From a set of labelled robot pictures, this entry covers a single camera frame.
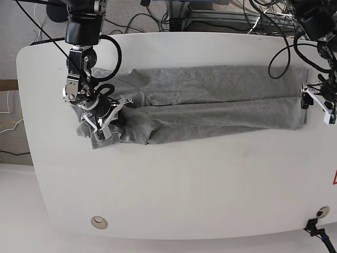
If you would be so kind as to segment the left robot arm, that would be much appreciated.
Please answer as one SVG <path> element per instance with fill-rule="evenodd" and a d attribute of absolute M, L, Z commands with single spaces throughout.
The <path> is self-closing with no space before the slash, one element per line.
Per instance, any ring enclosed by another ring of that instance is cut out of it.
<path fill-rule="evenodd" d="M 299 23 L 301 31 L 298 32 L 293 44 L 286 43 L 284 48 L 290 52 L 293 47 L 297 56 L 306 64 L 320 72 L 320 83 L 306 84 L 302 89 L 301 108 L 308 109 L 317 102 L 324 111 L 324 122 L 336 124 L 336 1 L 285 1 L 286 8 L 291 16 Z M 300 37 L 306 36 L 310 41 L 316 42 L 319 56 L 327 60 L 328 69 L 324 69 L 309 60 L 299 50 Z"/>

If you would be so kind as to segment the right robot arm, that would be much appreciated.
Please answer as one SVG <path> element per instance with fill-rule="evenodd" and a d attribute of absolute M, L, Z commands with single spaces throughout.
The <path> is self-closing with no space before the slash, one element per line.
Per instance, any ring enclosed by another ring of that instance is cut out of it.
<path fill-rule="evenodd" d="M 83 110 L 82 119 L 89 123 L 95 132 L 108 131 L 112 123 L 119 127 L 124 126 L 125 119 L 120 116 L 120 111 L 132 100 L 110 98 L 115 87 L 108 84 L 108 81 L 120 70 L 122 49 L 115 39 L 102 34 L 106 2 L 60 1 L 54 5 L 65 8 L 67 11 L 64 40 L 72 46 L 65 54 L 68 74 L 63 88 L 64 100 Z M 94 46 L 101 40 L 107 40 L 115 46 L 117 62 L 109 75 L 94 77 L 92 68 L 97 62 Z"/>

